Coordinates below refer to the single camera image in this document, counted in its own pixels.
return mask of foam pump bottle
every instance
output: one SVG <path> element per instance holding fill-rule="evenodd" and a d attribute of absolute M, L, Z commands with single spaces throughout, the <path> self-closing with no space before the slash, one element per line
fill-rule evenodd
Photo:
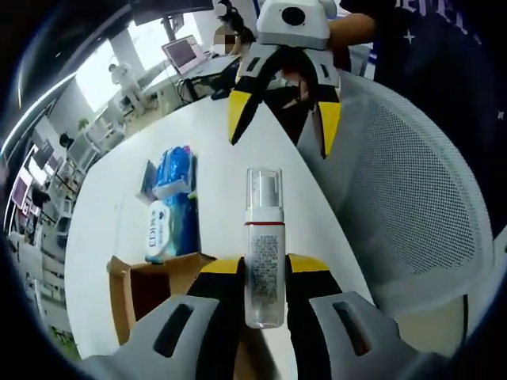
<path fill-rule="evenodd" d="M 246 179 L 245 322 L 254 329 L 284 323 L 285 224 L 280 169 L 248 168 Z"/>

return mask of desk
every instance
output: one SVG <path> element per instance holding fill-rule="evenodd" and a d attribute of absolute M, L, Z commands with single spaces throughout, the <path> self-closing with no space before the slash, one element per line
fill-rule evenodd
<path fill-rule="evenodd" d="M 213 77 L 215 75 L 222 74 L 230 65 L 236 62 L 239 59 L 239 56 L 225 55 L 213 59 L 209 59 L 205 63 L 195 67 L 190 70 L 185 75 L 178 75 L 176 70 L 169 66 L 162 73 L 157 75 L 153 81 L 150 82 L 144 89 L 144 95 L 151 95 L 153 93 L 158 93 L 161 89 L 166 87 L 169 84 L 174 84 L 180 80 L 185 81 L 187 86 L 192 87 L 189 89 L 189 92 L 192 93 L 193 85 L 192 82 L 197 79 Z"/>
<path fill-rule="evenodd" d="M 118 348 L 106 271 L 111 255 L 129 264 L 144 262 L 147 205 L 135 197 L 138 179 L 133 173 L 147 160 L 158 162 L 164 150 L 183 144 L 197 154 L 203 253 L 228 257 L 246 251 L 246 169 L 280 167 L 287 252 L 324 260 L 344 291 L 356 291 L 372 301 L 330 205 L 273 114 L 261 104 L 250 127 L 232 146 L 227 139 L 227 100 L 206 98 L 138 132 L 95 164 L 85 178 L 71 221 L 65 265 L 67 310 L 82 358 Z M 282 378 L 291 378 L 295 357 L 286 323 L 265 331 L 265 338 Z"/>

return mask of chair backrest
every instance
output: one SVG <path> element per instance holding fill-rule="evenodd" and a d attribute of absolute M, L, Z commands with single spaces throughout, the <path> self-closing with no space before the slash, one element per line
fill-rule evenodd
<path fill-rule="evenodd" d="M 349 47 L 350 72 L 360 77 L 364 76 L 366 66 L 370 58 L 370 48 L 365 45 L 354 45 Z"/>
<path fill-rule="evenodd" d="M 337 215 L 378 306 L 400 314 L 466 294 L 493 269 L 482 194 L 444 133 L 405 98 L 341 73 L 330 156 L 307 123 L 298 150 Z"/>
<path fill-rule="evenodd" d="M 97 161 L 100 156 L 98 149 L 88 140 L 85 132 L 80 132 L 76 140 L 67 151 L 67 158 L 70 159 L 77 169 L 86 173 L 91 165 Z"/>

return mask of laptop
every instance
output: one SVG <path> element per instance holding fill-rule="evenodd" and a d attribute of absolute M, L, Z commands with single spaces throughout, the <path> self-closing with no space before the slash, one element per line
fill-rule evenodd
<path fill-rule="evenodd" d="M 221 74 L 238 56 L 225 55 L 208 59 L 194 36 L 187 36 L 162 46 L 176 72 L 185 79 Z"/>

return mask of dark t-shirt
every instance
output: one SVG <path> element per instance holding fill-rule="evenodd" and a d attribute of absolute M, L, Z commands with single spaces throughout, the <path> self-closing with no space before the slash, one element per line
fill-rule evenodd
<path fill-rule="evenodd" d="M 403 95 L 449 137 L 474 172 L 494 235 L 507 220 L 507 77 L 445 0 L 342 0 L 376 21 L 375 81 Z"/>

